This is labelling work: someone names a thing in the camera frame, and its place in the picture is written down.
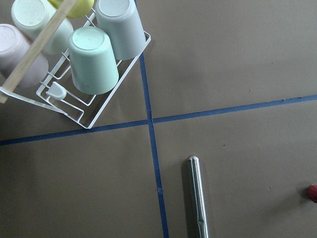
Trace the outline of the pink cup on rack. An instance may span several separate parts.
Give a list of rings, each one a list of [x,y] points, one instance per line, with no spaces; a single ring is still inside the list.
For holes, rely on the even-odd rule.
[[[15,26],[0,25],[0,73],[8,78],[31,47],[31,42]],[[28,88],[39,84],[49,69],[48,60],[39,54],[28,71],[24,74],[18,87]]]

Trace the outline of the pale green cup on rack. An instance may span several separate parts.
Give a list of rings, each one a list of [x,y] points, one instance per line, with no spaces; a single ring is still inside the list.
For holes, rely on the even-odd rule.
[[[35,40],[55,14],[56,8],[47,0],[16,0],[11,8],[11,17],[15,25],[31,40]],[[64,19],[43,49],[50,55],[65,52],[68,38],[73,27]]]

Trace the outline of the red strawberry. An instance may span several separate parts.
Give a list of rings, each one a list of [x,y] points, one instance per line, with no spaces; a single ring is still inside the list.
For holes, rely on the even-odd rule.
[[[310,185],[305,192],[306,196],[309,200],[311,200],[314,203],[317,203],[317,185],[312,184]]]

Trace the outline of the mint green cup on rack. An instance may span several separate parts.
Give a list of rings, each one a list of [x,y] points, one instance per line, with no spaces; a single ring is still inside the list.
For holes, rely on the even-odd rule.
[[[68,41],[72,81],[82,93],[100,95],[112,90],[118,80],[109,36],[97,27],[81,27]]]

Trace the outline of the grey cup on rack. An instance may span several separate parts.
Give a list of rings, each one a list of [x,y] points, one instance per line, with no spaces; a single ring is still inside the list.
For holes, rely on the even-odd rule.
[[[99,0],[95,5],[98,27],[111,41],[116,60],[129,60],[145,48],[142,22],[133,0]]]

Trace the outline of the yellow cup on rack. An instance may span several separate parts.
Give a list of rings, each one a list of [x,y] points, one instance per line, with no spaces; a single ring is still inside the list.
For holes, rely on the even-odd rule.
[[[63,3],[63,0],[49,0],[49,2],[55,7],[59,8],[61,4]],[[87,15],[93,5],[94,5],[94,0],[77,0],[76,4],[73,6],[73,8],[70,10],[68,13],[68,17],[70,18],[81,18]]]

